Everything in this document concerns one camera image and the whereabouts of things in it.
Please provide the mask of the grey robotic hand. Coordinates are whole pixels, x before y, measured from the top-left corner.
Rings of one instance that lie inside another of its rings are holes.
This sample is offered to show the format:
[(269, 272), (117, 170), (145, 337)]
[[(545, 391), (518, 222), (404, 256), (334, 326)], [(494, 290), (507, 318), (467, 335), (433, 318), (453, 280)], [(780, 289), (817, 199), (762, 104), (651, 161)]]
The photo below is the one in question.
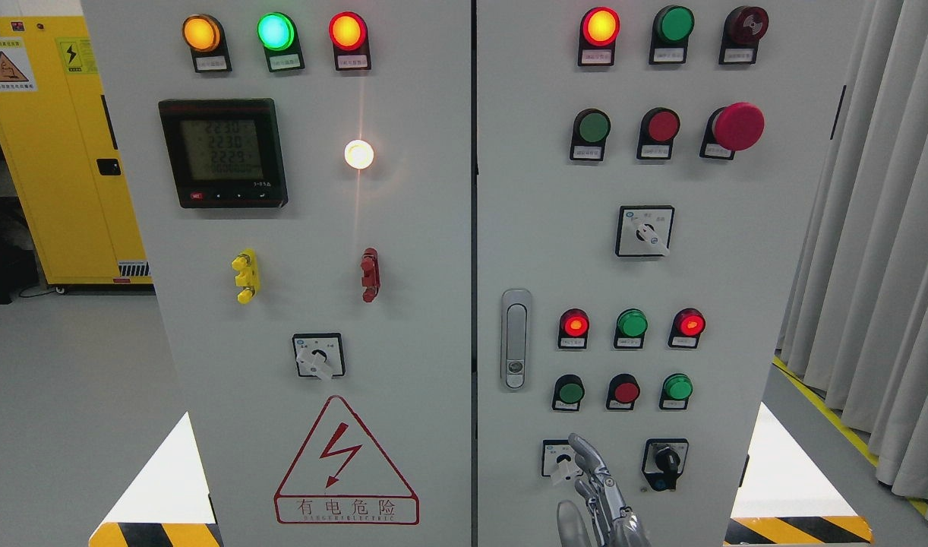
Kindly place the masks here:
[[(619, 485), (608, 470), (596, 447), (581, 435), (568, 437), (575, 451), (575, 463), (585, 478), (575, 482), (575, 489), (585, 501), (595, 531), (597, 546), (651, 546), (637, 513), (627, 505)], [(590, 546), (581, 512), (572, 501), (557, 506), (557, 529), (561, 546)]]

